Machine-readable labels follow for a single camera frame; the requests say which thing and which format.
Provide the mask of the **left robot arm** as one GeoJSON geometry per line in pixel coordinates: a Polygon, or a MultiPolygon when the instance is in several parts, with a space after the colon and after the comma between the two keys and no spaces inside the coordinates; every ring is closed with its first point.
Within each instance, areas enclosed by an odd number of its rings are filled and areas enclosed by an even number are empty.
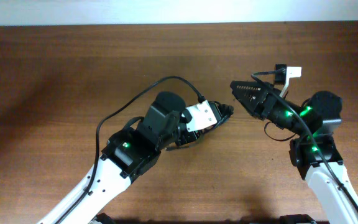
{"type": "Polygon", "coordinates": [[[145,116],[130,119],[108,139],[97,163],[40,222],[96,222],[98,212],[156,164],[162,149],[196,142],[232,113],[231,106],[217,101],[187,106],[172,92],[159,93],[145,116]]]}

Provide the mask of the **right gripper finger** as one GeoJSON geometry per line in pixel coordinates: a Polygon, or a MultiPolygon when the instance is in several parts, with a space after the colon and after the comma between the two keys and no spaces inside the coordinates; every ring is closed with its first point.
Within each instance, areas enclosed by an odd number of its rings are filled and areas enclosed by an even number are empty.
{"type": "Polygon", "coordinates": [[[234,95],[262,95],[266,92],[266,88],[256,81],[232,81],[230,88],[234,95]]]}
{"type": "Polygon", "coordinates": [[[232,94],[251,116],[261,117],[264,110],[264,90],[233,90],[232,94]]]}

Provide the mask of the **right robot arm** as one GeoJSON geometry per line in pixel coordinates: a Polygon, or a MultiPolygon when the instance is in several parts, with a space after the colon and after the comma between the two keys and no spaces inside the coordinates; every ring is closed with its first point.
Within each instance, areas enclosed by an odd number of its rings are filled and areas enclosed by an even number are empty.
{"type": "Polygon", "coordinates": [[[300,78],[301,71],[301,67],[277,64],[270,72],[272,83],[262,81],[263,73],[256,72],[250,81],[233,81],[230,87],[252,117],[296,135],[289,138],[291,163],[315,194],[328,222],[358,223],[358,196],[333,138],[342,123],[342,99],[330,91],[318,91],[300,106],[286,100],[290,80],[300,78]]]}

